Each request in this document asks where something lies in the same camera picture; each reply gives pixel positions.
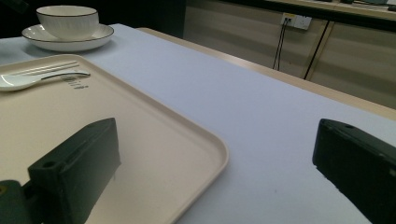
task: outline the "screw hole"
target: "screw hole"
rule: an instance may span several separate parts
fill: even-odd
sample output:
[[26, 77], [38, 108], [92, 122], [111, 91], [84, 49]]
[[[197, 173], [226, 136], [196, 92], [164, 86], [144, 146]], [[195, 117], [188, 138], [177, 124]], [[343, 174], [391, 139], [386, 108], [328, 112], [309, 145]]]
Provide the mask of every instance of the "screw hole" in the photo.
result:
[[44, 163], [43, 167], [50, 168], [50, 167], [54, 166], [55, 164], [56, 164], [55, 161], [47, 161], [46, 163]]
[[6, 193], [7, 187], [6, 186], [0, 186], [0, 195]]

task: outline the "white plate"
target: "white plate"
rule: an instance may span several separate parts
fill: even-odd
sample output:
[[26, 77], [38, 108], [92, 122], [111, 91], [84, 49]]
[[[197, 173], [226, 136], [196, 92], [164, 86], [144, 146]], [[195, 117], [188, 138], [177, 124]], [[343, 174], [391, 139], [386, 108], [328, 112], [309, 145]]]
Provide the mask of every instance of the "white plate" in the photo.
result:
[[31, 26], [22, 31], [23, 37], [33, 45], [42, 49], [63, 52], [99, 48], [106, 44], [113, 34], [114, 29], [103, 24], [99, 24], [98, 30], [90, 38], [78, 41], [63, 40], [50, 35], [41, 24]]

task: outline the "table surface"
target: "table surface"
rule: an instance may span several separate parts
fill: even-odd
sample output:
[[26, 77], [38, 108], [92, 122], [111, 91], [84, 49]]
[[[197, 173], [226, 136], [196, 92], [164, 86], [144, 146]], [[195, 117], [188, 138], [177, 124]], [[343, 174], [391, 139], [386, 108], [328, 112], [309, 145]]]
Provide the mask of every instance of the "table surface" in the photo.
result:
[[[150, 30], [113, 27], [107, 45], [79, 55], [230, 150], [224, 173], [178, 223], [370, 223], [312, 164], [318, 122], [343, 121], [396, 146], [396, 112]], [[22, 37], [0, 46], [0, 64], [57, 54]]]

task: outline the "black device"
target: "black device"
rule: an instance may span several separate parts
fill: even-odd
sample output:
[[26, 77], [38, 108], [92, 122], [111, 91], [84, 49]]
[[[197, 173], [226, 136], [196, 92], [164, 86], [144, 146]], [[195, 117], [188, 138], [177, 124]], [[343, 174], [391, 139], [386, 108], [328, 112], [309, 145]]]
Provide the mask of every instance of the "black device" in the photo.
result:
[[82, 224], [120, 166], [115, 119], [91, 123], [28, 168], [0, 181], [0, 223]]
[[372, 223], [396, 223], [396, 147], [322, 119], [313, 163]]

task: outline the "dark background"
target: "dark background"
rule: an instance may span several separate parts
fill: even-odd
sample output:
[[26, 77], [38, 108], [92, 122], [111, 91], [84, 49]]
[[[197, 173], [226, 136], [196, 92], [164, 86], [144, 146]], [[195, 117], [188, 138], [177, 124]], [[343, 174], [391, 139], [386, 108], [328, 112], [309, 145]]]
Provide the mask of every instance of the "dark background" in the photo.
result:
[[186, 0], [24, 0], [28, 9], [20, 14], [0, 0], [0, 38], [21, 36], [21, 31], [39, 24], [38, 7], [71, 5], [96, 8], [102, 24], [122, 23], [134, 28], [148, 27], [182, 37]]

